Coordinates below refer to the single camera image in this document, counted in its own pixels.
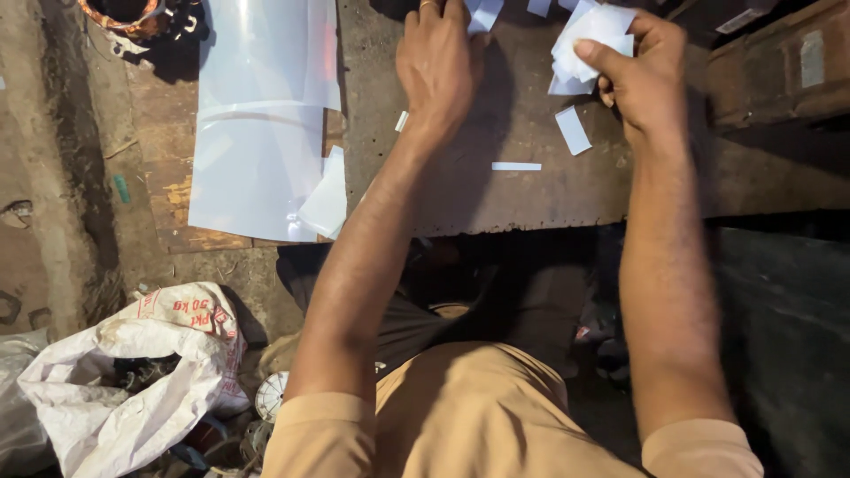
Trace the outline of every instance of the green object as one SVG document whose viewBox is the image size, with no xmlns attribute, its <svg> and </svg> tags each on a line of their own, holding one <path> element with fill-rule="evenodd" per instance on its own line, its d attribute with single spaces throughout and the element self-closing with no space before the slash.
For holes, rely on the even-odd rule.
<svg viewBox="0 0 850 478">
<path fill-rule="evenodd" d="M 127 181 L 124 180 L 124 176 L 116 174 L 112 176 L 112 180 L 115 181 L 115 187 L 118 188 L 118 196 L 121 197 L 121 202 L 124 204 L 130 202 L 130 191 L 127 191 Z"/>
</svg>

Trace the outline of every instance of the beige shirt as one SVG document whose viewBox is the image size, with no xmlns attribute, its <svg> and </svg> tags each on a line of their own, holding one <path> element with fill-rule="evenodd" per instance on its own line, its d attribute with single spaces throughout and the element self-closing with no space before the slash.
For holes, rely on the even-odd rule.
<svg viewBox="0 0 850 478">
<path fill-rule="evenodd" d="M 377 384 L 375 408 L 341 393 L 299 396 L 277 416 L 263 478 L 582 478 L 645 475 L 567 413 L 564 381 L 504 344 L 434 347 Z M 643 444 L 658 478 L 763 476 L 744 431 L 689 420 Z"/>
</svg>

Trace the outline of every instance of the gold ring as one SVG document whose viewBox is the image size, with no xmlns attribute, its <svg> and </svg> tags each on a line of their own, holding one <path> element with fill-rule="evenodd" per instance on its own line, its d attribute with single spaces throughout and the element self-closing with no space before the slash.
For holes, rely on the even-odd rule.
<svg viewBox="0 0 850 478">
<path fill-rule="evenodd" d="M 424 0 L 423 2 L 420 2 L 419 9 L 422 10 L 422 7 L 428 5 L 429 3 L 433 4 L 434 7 L 437 7 L 437 10 L 439 10 L 439 3 L 435 2 L 434 0 Z"/>
</svg>

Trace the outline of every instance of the wooden table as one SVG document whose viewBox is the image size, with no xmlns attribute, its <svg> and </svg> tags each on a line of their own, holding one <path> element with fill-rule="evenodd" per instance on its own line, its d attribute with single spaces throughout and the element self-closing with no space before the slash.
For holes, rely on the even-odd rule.
<svg viewBox="0 0 850 478">
<path fill-rule="evenodd" d="M 591 96 L 546 94 L 552 79 L 549 50 L 568 18 L 553 5 L 548 19 L 524 11 L 525 0 L 507 0 L 486 53 L 486 79 L 469 118 L 439 159 L 416 234 L 449 236 L 511 229 L 601 225 L 626 216 L 632 153 L 612 112 Z M 386 160 L 406 98 L 395 76 L 395 47 L 402 25 L 377 14 L 368 0 L 337 0 L 343 116 L 326 115 L 325 153 L 346 150 L 349 212 Z M 688 52 L 691 140 L 700 171 L 706 216 L 850 208 L 850 174 L 824 164 L 846 162 L 847 150 L 817 162 L 784 158 L 752 144 L 710 134 L 705 126 L 707 52 Z M 170 253 L 252 248 L 277 242 L 186 225 L 197 108 L 197 49 L 169 52 L 150 64 L 127 65 L 133 112 L 144 155 L 157 235 Z M 170 65 L 195 65 L 182 76 Z M 593 144 L 570 155 L 555 113 L 575 105 Z M 539 172 L 492 172 L 494 161 L 539 162 Z"/>
</svg>

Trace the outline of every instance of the hand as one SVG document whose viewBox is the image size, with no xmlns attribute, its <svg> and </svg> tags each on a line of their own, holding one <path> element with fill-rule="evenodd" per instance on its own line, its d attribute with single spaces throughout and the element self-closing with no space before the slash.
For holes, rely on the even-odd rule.
<svg viewBox="0 0 850 478">
<path fill-rule="evenodd" d="M 632 146 L 659 134 L 687 134 L 685 32 L 643 10 L 629 32 L 639 42 L 637 58 L 593 40 L 576 42 L 575 54 L 601 73 L 599 94 L 608 108 L 616 104 L 620 109 Z"/>
<path fill-rule="evenodd" d="M 468 24 L 463 0 L 423 0 L 418 12 L 407 15 L 395 54 L 410 101 L 408 124 L 428 128 L 440 143 L 451 139 L 466 118 L 484 76 L 484 47 L 490 37 L 470 39 Z"/>
</svg>

